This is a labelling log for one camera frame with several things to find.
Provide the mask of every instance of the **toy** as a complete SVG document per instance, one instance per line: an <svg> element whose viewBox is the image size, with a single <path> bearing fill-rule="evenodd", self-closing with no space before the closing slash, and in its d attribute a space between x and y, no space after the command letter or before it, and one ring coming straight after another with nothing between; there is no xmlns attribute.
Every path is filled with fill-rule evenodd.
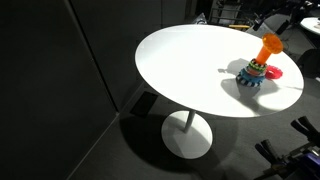
<svg viewBox="0 0 320 180"><path fill-rule="evenodd" d="M243 68L236 77L237 81L245 86L258 87L266 78L267 60L271 54L278 54L282 51L283 45L280 39L272 33L266 33L262 37L263 46L258 56L250 61L247 67Z"/></svg>

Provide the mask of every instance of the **dark wall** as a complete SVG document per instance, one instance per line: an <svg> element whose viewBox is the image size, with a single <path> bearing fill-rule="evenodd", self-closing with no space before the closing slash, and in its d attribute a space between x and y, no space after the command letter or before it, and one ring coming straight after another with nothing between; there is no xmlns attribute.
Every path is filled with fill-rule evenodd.
<svg viewBox="0 0 320 180"><path fill-rule="evenodd" d="M143 82L135 66L139 42L181 24L186 0L71 0L119 111Z"/></svg>
<svg viewBox="0 0 320 180"><path fill-rule="evenodd" d="M66 2L0 2L0 179L65 179L115 117Z"/></svg>

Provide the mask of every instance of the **table leg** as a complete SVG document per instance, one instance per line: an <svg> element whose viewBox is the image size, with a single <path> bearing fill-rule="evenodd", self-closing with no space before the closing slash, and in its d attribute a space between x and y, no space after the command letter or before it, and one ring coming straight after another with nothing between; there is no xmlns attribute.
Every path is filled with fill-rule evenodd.
<svg viewBox="0 0 320 180"><path fill-rule="evenodd" d="M192 109L189 110L187 123L186 123L186 126L184 127L184 133L188 133L188 131L189 131L190 127L191 127L194 115L196 115L196 111L192 110Z"/></svg>
<svg viewBox="0 0 320 180"><path fill-rule="evenodd" d="M212 131L196 111L177 111L163 122L162 139L175 155L194 159L203 156L211 147Z"/></svg>

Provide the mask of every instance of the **table top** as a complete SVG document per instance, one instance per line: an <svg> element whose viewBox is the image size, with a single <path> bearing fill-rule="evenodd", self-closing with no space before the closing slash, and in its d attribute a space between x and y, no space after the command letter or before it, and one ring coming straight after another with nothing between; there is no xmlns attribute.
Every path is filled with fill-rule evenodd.
<svg viewBox="0 0 320 180"><path fill-rule="evenodd" d="M255 58L262 40L211 25L180 25L147 36L136 50L136 66L160 94L188 108L227 117L256 117L284 110L302 94L294 61L281 52L267 63L283 71L260 88L245 87L236 75Z"/></svg>
<svg viewBox="0 0 320 180"><path fill-rule="evenodd" d="M308 17L308 18L304 18L301 22L300 25L315 33L320 35L320 21L318 20L318 17Z"/></svg>

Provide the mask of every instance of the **floor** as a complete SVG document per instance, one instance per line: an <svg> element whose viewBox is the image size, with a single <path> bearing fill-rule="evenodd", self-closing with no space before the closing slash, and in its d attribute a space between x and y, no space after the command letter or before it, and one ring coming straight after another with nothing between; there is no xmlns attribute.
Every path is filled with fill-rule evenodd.
<svg viewBox="0 0 320 180"><path fill-rule="evenodd" d="M285 52L295 61L307 48L312 48L300 30L287 30L281 38L286 46ZM69 179L253 179L270 166L255 150L256 143L269 139L278 154L286 154L307 143L306 137L290 126L291 121L304 115L320 130L320 114L317 112L320 83L305 79L301 98L290 108L273 115L240 119L198 113L212 129L213 144L204 156L185 160L167 150L160 130L166 116L188 109L159 95L148 116L137 117L130 110L144 91L159 95L145 83Z"/></svg>

